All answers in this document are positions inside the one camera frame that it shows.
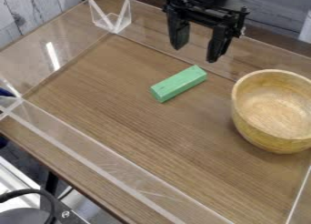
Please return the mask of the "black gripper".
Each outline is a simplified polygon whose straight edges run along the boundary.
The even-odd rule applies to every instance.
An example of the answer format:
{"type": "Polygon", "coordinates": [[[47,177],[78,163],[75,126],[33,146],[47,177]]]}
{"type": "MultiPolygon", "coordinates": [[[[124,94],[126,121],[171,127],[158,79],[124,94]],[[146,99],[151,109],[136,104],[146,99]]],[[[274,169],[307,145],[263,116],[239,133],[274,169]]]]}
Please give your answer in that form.
{"type": "Polygon", "coordinates": [[[175,50],[188,43],[190,23],[212,28],[207,61],[215,63],[230,47],[232,37],[244,34],[250,9],[238,0],[166,0],[170,42],[175,50]]]}

